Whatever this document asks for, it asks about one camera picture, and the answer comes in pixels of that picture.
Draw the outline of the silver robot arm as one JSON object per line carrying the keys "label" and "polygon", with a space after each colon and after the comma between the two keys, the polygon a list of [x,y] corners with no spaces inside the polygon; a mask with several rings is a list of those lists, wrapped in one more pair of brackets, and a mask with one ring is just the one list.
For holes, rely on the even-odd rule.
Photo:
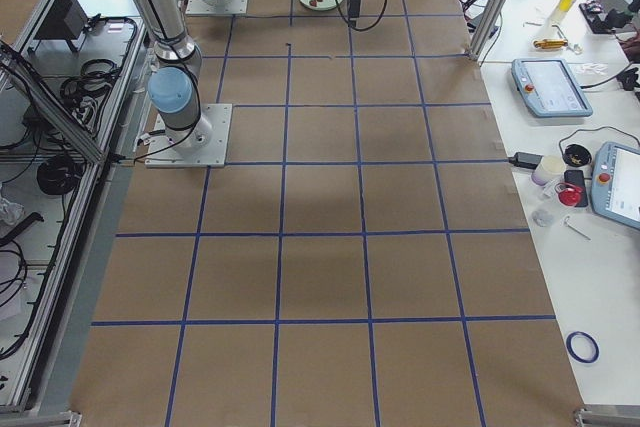
{"label": "silver robot arm", "polygon": [[198,76],[199,47],[190,37],[178,0],[134,0],[153,40],[157,71],[148,89],[165,125],[170,149],[186,154],[206,139]]}

